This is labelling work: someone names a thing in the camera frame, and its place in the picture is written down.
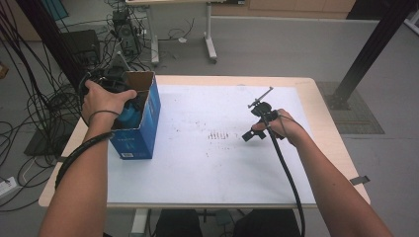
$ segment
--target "right arm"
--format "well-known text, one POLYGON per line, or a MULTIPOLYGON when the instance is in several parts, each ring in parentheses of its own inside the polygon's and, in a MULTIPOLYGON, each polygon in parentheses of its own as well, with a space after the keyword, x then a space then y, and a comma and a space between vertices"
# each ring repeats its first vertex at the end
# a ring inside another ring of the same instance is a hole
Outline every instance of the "right arm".
MULTIPOLYGON (((280 110, 280 114, 270 122, 271 128, 295 146, 331 236, 392 236, 371 206, 330 163, 307 132, 286 111, 280 110)), ((253 125, 256 130, 264 128, 262 123, 253 125)))

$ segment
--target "pants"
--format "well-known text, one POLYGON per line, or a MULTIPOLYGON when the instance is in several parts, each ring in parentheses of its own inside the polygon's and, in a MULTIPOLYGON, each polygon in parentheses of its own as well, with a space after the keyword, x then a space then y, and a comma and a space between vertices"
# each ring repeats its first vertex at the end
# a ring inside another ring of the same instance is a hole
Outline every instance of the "pants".
MULTIPOLYGON (((156 225, 156 237, 203 237, 197 212, 192 209, 163 209, 156 225)), ((237 221, 233 237, 297 237, 291 209, 254 209, 237 221)))

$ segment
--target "white power outlet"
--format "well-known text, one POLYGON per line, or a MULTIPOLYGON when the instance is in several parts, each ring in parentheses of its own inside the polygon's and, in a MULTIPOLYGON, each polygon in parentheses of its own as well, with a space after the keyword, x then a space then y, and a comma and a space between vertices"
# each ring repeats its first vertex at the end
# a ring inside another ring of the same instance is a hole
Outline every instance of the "white power outlet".
POLYGON ((16 184, 15 178, 10 177, 7 181, 8 182, 3 181, 0 183, 0 198, 19 188, 16 184))

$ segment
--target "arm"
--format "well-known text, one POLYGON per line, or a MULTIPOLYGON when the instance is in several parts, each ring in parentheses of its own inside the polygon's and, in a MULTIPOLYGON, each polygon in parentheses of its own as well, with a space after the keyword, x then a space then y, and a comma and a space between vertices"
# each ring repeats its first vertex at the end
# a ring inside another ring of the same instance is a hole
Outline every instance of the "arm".
MULTIPOLYGON (((134 91, 112 94, 87 81, 82 116, 88 120, 96 111, 121 113, 134 91)), ((97 113, 90 119, 84 141, 111 130, 112 113, 97 113)), ((61 180, 46 215, 40 236, 102 236, 106 220, 108 187, 108 140, 87 149, 71 165, 61 180)))
MULTIPOLYGON (((351 183, 319 150, 311 137, 284 110, 271 121, 273 131, 286 136, 301 159, 317 206, 332 236, 392 236, 351 183)), ((261 130, 262 123, 253 125, 261 130)))

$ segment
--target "blue box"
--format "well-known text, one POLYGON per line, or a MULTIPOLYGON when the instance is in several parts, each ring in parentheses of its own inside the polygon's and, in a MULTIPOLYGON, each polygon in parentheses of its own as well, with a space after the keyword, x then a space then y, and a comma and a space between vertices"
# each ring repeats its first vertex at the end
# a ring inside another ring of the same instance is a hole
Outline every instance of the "blue box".
POLYGON ((155 74, 152 71, 127 72, 126 83, 137 92, 148 91, 138 128, 116 129, 111 142, 124 160, 151 159, 153 157, 160 98, 155 74))

